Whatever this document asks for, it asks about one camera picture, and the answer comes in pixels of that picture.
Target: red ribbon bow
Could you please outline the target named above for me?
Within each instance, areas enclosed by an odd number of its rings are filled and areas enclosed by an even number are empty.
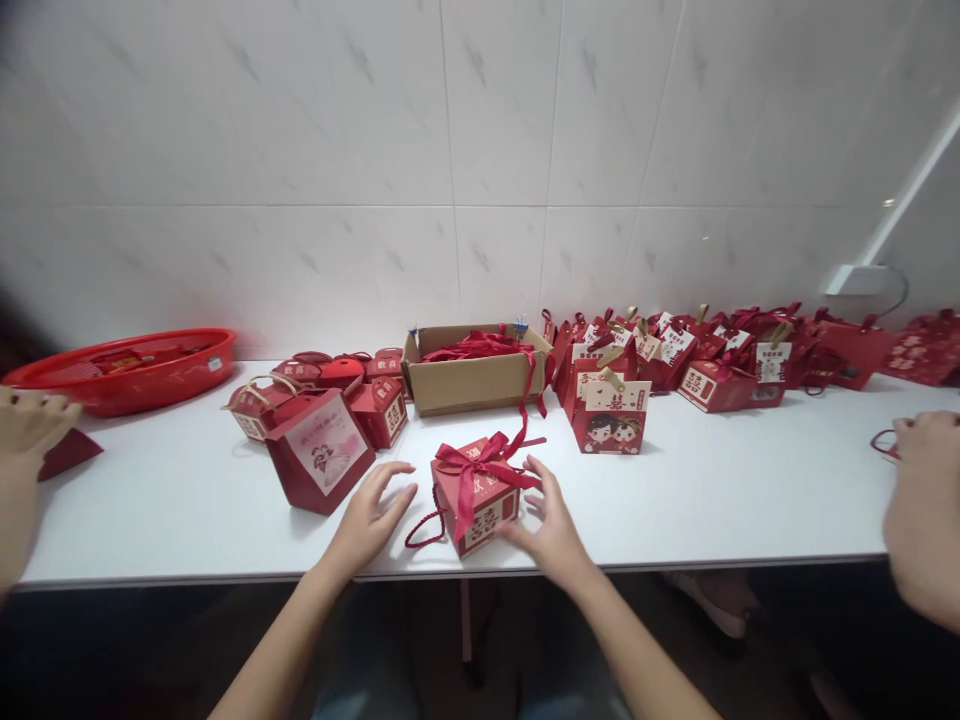
[[[460,542],[460,538],[473,525],[474,479],[477,473],[493,475],[508,485],[523,490],[536,487],[537,483],[531,476],[500,464],[500,461],[509,460],[513,455],[509,448],[504,450],[506,445],[507,436],[498,432],[490,438],[486,447],[476,458],[469,458],[446,443],[437,450],[438,460],[460,468],[460,493],[457,499],[457,529],[453,536],[454,542]]]

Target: red paper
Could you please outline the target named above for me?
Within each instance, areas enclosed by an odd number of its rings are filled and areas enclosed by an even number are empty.
[[[76,428],[70,428],[63,440],[43,456],[39,479],[49,480],[103,452],[103,448]]]

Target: gift box handle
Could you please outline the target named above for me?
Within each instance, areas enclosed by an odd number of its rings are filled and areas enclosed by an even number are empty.
[[[450,508],[440,507],[440,496],[437,494],[436,484],[434,484],[433,486],[433,505],[436,508],[436,510],[434,510],[432,513],[427,515],[425,518],[423,518],[423,520],[418,522],[416,525],[414,525],[413,530],[411,530],[410,534],[407,535],[407,539],[403,541],[403,544],[406,545],[411,550],[419,550],[420,548],[426,547],[431,543],[435,543],[439,540],[442,540],[443,536],[446,535],[447,533],[447,521],[444,519],[443,514],[447,512]],[[433,518],[435,517],[440,518],[440,533],[422,542],[418,542],[418,543],[410,542],[413,539],[413,536],[416,534],[417,530],[422,528],[424,525],[426,525],[428,522],[433,520]]]

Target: hand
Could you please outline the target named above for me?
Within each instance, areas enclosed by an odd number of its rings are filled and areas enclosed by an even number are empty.
[[[893,423],[897,434],[900,480],[917,478],[960,490],[960,416],[952,412],[920,413],[915,420]]]
[[[543,483],[542,499],[538,495],[524,495],[533,507],[532,514],[539,517],[543,525],[531,533],[511,521],[501,525],[497,532],[511,545],[529,553],[548,578],[570,592],[596,566],[577,535],[554,474],[532,455],[527,455],[523,469],[537,475]]]
[[[0,385],[0,599],[23,575],[37,524],[37,474],[80,406]]]
[[[63,395],[14,391],[0,385],[0,459],[28,457],[42,462],[74,426],[80,405]]]
[[[369,565],[397,529],[400,519],[417,494],[417,484],[407,485],[383,512],[379,509],[380,497],[394,475],[409,474],[414,470],[416,468],[410,463],[377,465],[350,498],[340,527],[321,560],[332,564],[343,582]]]

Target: cartoon couple illustration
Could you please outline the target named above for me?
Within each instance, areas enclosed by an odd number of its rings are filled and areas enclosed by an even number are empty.
[[[584,452],[631,453],[636,455],[640,449],[631,443],[640,434],[640,421],[632,417],[615,418],[608,413],[602,413],[590,418],[587,423],[587,438],[583,446]]]

